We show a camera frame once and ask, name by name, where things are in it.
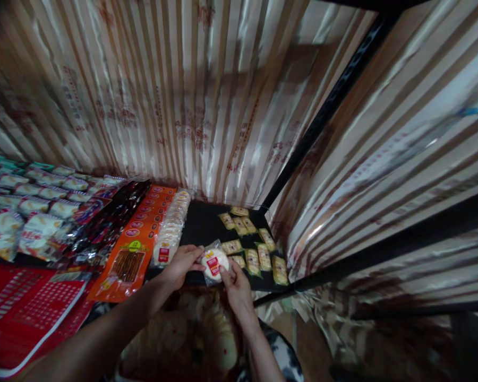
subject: right hand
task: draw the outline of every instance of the right hand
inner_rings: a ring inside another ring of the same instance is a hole
[[[233,260],[229,262],[232,266],[230,272],[223,266],[219,267],[219,273],[227,291],[228,303],[243,330],[253,328],[259,324],[259,320],[253,307],[250,282],[238,263]]]

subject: finger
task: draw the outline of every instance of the finger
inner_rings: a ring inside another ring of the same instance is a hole
[[[219,274],[221,275],[223,284],[225,284],[225,289],[228,290],[233,284],[232,280],[230,279],[230,275],[228,274],[228,271],[222,265],[219,266]]]

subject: shelf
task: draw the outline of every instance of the shelf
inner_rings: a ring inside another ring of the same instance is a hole
[[[257,229],[267,228],[272,236],[265,216],[256,210],[249,211],[250,220],[255,227],[257,227]],[[239,239],[243,248],[256,249],[255,242],[262,242],[260,236],[254,234],[240,238],[235,230],[227,230],[218,217],[219,214],[224,212],[230,212],[230,206],[191,202],[187,211],[186,223],[182,231],[180,245],[195,244],[196,246],[207,246],[216,239],[219,239],[221,242]],[[278,251],[271,253],[271,257],[275,255],[282,257]],[[272,278],[272,272],[262,272],[262,278],[260,278],[251,276],[247,270],[243,271],[250,280],[252,290],[265,292],[281,292],[284,290],[282,285],[275,284]],[[146,279],[150,280],[160,272],[161,270],[159,269],[149,269],[147,270]],[[203,274],[201,272],[189,272],[186,276],[186,284],[205,285]]]

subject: small yellow snack packet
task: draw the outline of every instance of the small yellow snack packet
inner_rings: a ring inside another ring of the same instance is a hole
[[[244,258],[242,255],[231,256],[230,258],[236,263],[238,263],[241,268],[246,268],[246,263],[244,262]]]
[[[243,250],[243,246],[238,239],[221,243],[221,246],[227,255],[231,255]]]
[[[262,271],[272,271],[271,266],[271,257],[269,256],[269,248],[267,244],[264,243],[255,243],[257,246],[257,251],[259,253],[260,261],[260,270]]]
[[[234,229],[235,228],[235,224],[234,224],[232,218],[230,217],[230,215],[227,212],[225,212],[224,214],[219,214],[218,216],[221,219],[221,221],[223,222],[223,224],[225,225],[226,229]]]
[[[248,264],[248,272],[252,276],[262,277],[259,267],[259,255],[254,249],[246,249],[246,263]]]
[[[237,216],[250,216],[250,211],[241,207],[232,207],[230,212]]]
[[[267,244],[267,248],[269,248],[269,252],[276,250],[275,241],[272,239],[269,231],[266,228],[259,229],[260,237],[262,241]]]
[[[281,257],[275,256],[272,258],[272,277],[275,279],[275,283],[278,285],[288,285],[287,278],[287,265],[285,260]]]
[[[239,236],[248,234],[248,228],[246,228],[241,218],[233,218],[232,220],[234,221],[235,230]]]
[[[253,225],[250,218],[241,218],[241,220],[243,221],[244,225],[246,226],[246,229],[248,230],[248,233],[257,233],[258,232],[257,228]]]

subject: black metal pole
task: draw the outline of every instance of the black metal pole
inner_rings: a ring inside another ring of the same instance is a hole
[[[441,211],[380,242],[287,286],[281,293],[264,296],[254,305],[273,302],[328,282],[341,280],[355,272],[414,252],[478,228],[478,194]]]
[[[352,56],[351,60],[342,72],[342,75],[333,87],[333,90],[324,101],[324,104],[320,108],[315,119],[310,124],[310,127],[308,127],[308,130],[306,130],[306,133],[288,160],[287,165],[285,165],[280,176],[276,179],[273,187],[269,191],[269,194],[266,196],[266,199],[264,199],[259,211],[266,213],[267,210],[272,206],[273,202],[281,193],[292,174],[303,161],[305,155],[308,153],[308,150],[312,147],[319,135],[324,131],[333,115],[335,115],[336,111],[352,89],[352,86],[361,76],[361,73],[363,73],[363,70],[366,68],[375,52],[377,52],[379,47],[382,45],[386,39],[386,36],[389,35],[389,32],[397,23],[401,14],[401,10],[396,10],[380,13],[376,17],[370,29],[366,33],[366,36],[363,38],[363,41],[361,41],[361,44],[356,49],[354,56]]]

